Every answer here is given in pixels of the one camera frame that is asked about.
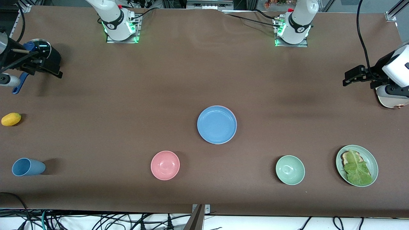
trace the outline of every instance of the blue cup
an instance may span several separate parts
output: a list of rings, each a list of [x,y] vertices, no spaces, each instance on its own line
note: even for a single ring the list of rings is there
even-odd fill
[[[38,160],[20,158],[11,169],[15,176],[34,176],[45,171],[45,164]]]

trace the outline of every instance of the white floor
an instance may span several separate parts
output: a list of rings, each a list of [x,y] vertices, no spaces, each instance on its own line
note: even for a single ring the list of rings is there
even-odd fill
[[[171,217],[176,217],[182,214],[171,214]],[[138,220],[140,214],[131,215],[132,220]],[[182,217],[172,221],[174,226],[182,225],[187,222],[189,217]],[[65,217],[61,219],[61,223],[67,230],[91,230],[96,222],[100,220],[96,216],[88,217]],[[167,214],[154,214],[145,219],[145,221],[165,221]],[[203,230],[298,230],[302,227],[307,217],[271,217],[271,216],[206,216]],[[360,218],[342,218],[342,223],[345,230],[358,230]],[[17,229],[23,219],[20,217],[1,217],[0,230]],[[107,221],[100,229],[105,229],[106,225],[111,222]],[[127,222],[119,222],[124,224],[126,229],[130,229],[130,224]],[[157,224],[146,224],[147,230],[157,226]],[[27,223],[25,230],[30,230],[30,224]],[[307,224],[305,230],[336,230],[332,218],[330,217],[313,217]],[[409,229],[409,220],[406,219],[370,219],[365,218],[361,230],[403,230]],[[112,225],[109,230],[124,230],[121,225]]]

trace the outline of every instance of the blue plate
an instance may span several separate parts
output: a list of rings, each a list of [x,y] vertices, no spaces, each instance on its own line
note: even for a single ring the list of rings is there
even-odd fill
[[[224,144],[233,138],[236,130],[236,117],[224,106],[210,106],[199,115],[199,134],[209,143]]]

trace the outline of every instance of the green plate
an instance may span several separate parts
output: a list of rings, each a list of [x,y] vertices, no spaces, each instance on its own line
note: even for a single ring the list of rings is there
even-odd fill
[[[347,179],[346,179],[346,172],[344,170],[344,166],[342,165],[342,158],[341,155],[345,152],[348,152],[349,150],[354,150],[357,151],[360,156],[364,159],[364,161],[366,162],[366,166],[369,169],[369,172],[371,173],[372,176],[372,183],[370,183],[369,185],[365,185],[365,186],[361,186],[361,185],[355,185],[353,183],[350,183]],[[378,163],[375,160],[375,157],[373,157],[373,155],[364,147],[358,146],[358,145],[347,145],[344,146],[337,154],[337,159],[335,160],[336,166],[337,166],[337,170],[339,172],[339,174],[341,175],[341,177],[348,183],[357,186],[357,187],[367,187],[370,186],[371,184],[373,184],[376,180],[376,178],[378,178]]]
[[[299,184],[306,174],[304,164],[295,156],[283,156],[276,164],[279,179],[287,185]]]

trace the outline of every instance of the bowl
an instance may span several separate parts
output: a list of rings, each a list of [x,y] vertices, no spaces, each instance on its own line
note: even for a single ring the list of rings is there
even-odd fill
[[[343,153],[345,153],[345,152],[348,152],[349,150],[357,151],[360,154],[360,156],[364,159],[364,161],[366,162],[366,166],[368,167],[369,173],[372,176],[372,183],[370,183],[369,185],[364,185],[364,186],[355,185],[355,184],[352,184],[351,182],[349,182],[346,179],[346,172],[345,172],[344,166],[342,164],[341,155]],[[361,147],[359,145],[351,144],[351,145],[344,146],[342,149],[340,149],[340,151],[337,154],[337,158],[335,159],[335,164],[337,166],[337,170],[338,170],[339,174],[341,175],[341,177],[346,182],[348,182],[349,184],[351,184],[353,186],[356,186],[356,187],[370,186],[371,184],[373,184],[375,182],[376,178],[378,178],[378,163],[376,162],[375,157],[366,148]]]
[[[151,161],[152,174],[159,180],[170,180],[179,172],[180,161],[171,151],[157,153]]]
[[[276,173],[283,183],[297,185],[304,179],[306,170],[300,159],[287,155],[277,161]]]
[[[224,144],[230,141],[236,130],[236,117],[224,106],[210,106],[199,115],[199,134],[211,144]]]

